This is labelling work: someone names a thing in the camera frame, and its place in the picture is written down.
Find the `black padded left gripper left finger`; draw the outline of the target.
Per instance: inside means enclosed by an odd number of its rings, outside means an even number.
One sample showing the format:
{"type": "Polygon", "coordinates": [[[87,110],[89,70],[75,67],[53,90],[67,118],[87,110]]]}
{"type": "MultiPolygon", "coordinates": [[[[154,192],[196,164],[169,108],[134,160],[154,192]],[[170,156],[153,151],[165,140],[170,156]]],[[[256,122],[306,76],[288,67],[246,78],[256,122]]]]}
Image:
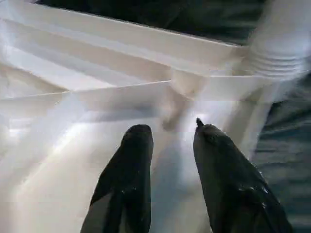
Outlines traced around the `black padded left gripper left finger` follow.
{"type": "Polygon", "coordinates": [[[125,132],[99,176],[81,232],[149,232],[153,147],[150,126],[134,125],[125,132]]]}

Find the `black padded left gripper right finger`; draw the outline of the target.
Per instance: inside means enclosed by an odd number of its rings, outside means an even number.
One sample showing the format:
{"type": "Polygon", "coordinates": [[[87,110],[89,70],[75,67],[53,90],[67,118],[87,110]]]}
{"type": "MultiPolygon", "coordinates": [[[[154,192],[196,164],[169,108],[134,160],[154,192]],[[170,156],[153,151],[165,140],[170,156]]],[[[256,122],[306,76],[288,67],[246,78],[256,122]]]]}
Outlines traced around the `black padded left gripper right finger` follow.
{"type": "Polygon", "coordinates": [[[196,120],[193,152],[214,233],[292,233],[267,182],[233,140],[196,120]]]}

